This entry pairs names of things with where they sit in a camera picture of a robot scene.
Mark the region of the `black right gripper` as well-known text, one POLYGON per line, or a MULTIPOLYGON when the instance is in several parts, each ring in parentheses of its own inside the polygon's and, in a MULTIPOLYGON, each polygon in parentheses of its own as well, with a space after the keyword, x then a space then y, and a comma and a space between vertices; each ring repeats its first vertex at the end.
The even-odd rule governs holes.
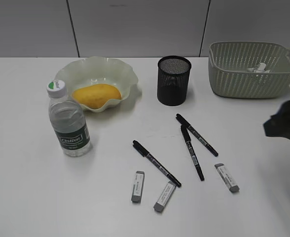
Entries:
POLYGON ((263 124, 263 128, 267 137, 290 140, 290 100, 280 106, 279 110, 263 124))

